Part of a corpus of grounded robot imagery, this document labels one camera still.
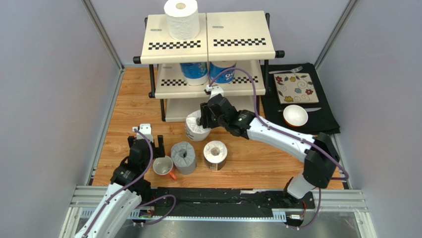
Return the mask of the grey toilet roll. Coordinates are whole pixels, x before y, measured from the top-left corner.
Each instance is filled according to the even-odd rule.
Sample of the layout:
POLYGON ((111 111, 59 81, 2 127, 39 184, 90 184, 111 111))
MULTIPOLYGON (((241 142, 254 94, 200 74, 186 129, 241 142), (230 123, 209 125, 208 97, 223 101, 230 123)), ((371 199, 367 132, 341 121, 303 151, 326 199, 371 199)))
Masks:
POLYGON ((173 145, 170 157, 176 168, 183 175, 192 174, 197 168, 195 149, 187 141, 182 141, 173 145))

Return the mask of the blue label roll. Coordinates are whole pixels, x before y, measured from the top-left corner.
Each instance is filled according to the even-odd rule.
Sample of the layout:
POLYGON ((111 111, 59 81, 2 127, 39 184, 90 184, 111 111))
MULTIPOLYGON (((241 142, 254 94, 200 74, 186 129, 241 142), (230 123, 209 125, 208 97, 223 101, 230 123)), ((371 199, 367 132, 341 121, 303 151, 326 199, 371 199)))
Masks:
POLYGON ((215 79, 216 84, 228 84, 234 79, 234 70, 237 61, 211 61, 209 63, 210 81, 215 79))

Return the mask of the blue plastic roll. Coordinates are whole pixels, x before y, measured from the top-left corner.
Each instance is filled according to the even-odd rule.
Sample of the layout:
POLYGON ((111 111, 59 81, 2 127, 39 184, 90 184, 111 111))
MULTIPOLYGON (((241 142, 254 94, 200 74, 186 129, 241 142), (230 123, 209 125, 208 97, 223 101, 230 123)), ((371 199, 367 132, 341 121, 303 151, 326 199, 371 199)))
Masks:
POLYGON ((207 62, 180 63, 180 67, 184 79, 188 85, 203 85, 209 79, 207 62))

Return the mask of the brown toilet roll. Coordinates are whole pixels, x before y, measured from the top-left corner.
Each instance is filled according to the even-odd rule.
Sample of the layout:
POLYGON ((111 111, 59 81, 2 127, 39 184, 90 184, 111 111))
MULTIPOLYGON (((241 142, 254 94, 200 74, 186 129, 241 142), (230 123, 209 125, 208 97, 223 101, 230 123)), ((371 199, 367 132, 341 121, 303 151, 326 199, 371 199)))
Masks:
POLYGON ((223 142, 211 141, 203 150, 205 165, 212 171, 219 171, 226 164, 227 154, 227 147, 223 142))

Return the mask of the plain white toilet roll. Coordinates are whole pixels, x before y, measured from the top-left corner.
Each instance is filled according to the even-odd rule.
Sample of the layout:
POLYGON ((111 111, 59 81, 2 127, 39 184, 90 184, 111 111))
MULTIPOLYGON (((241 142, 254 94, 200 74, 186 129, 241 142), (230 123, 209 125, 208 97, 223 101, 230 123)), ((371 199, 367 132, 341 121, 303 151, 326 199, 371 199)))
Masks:
POLYGON ((200 21, 196 0, 168 0, 164 12, 172 38, 186 41, 198 36, 200 21))

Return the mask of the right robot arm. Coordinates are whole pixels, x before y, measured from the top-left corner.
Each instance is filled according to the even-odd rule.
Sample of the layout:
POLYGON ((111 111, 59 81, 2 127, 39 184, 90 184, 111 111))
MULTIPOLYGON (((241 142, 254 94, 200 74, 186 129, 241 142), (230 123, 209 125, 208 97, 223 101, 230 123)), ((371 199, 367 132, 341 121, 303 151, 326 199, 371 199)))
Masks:
POLYGON ((200 105, 199 120, 203 128, 222 127, 231 135, 271 145, 303 162, 303 171, 287 183, 285 191, 296 199, 314 188, 327 188, 340 168, 340 156, 331 138, 299 133, 268 122, 249 110, 237 110, 218 94, 200 105))

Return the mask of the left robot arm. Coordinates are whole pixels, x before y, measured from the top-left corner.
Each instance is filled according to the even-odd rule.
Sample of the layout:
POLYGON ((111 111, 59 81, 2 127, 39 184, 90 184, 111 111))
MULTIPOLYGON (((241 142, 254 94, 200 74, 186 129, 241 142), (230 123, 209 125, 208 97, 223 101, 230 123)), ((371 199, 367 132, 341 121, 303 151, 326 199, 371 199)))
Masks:
POLYGON ((129 155, 114 170, 102 200, 76 238, 113 238, 130 213, 152 198, 151 183, 144 179, 153 159, 165 155, 164 139, 145 140, 141 135, 129 136, 129 155))

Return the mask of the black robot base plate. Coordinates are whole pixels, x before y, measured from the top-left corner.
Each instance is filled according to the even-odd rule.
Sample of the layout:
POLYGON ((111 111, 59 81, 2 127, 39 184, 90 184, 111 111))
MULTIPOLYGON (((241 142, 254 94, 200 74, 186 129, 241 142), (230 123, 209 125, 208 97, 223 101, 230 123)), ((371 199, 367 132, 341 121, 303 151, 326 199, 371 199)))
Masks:
POLYGON ((287 200, 282 190, 240 190, 229 188, 178 188, 151 189, 147 202, 157 202, 145 208, 154 215, 163 215, 170 208, 171 216, 217 218, 267 218, 274 209, 315 209, 315 199, 308 192, 301 200, 287 200))

